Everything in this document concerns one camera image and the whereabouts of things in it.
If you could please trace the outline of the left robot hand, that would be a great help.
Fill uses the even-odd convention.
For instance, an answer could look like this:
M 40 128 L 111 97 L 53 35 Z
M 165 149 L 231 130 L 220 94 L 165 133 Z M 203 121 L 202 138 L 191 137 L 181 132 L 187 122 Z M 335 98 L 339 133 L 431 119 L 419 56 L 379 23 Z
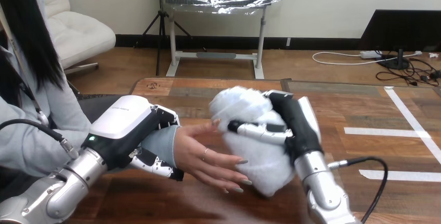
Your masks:
M 153 131 L 178 125 L 173 110 L 141 96 L 120 97 L 91 125 L 79 152 L 81 176 L 92 183 L 108 170 L 129 166 L 182 181 L 182 170 L 140 145 Z

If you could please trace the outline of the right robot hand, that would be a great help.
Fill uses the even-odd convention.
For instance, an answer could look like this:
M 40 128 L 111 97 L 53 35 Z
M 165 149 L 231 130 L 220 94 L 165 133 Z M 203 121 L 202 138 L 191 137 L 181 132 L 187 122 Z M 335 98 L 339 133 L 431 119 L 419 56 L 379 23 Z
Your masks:
M 314 167 L 326 167 L 324 152 L 320 144 L 320 133 L 309 123 L 300 100 L 291 93 L 270 90 L 262 93 L 269 99 L 273 109 L 281 116 L 287 130 L 275 131 L 274 124 L 258 124 L 231 120 L 227 125 L 230 132 L 265 143 L 284 146 L 294 166 L 307 163 Z

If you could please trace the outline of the person's hand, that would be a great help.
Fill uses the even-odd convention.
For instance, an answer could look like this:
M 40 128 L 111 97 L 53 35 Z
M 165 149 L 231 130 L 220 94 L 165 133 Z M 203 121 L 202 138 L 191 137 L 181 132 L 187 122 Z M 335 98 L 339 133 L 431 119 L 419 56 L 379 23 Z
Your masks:
M 247 176 L 234 170 L 247 160 L 215 152 L 196 140 L 196 136 L 217 131 L 219 119 L 210 123 L 179 127 L 174 138 L 174 161 L 177 168 L 194 176 L 205 185 L 216 187 L 225 193 L 242 193 L 240 183 L 252 185 Z

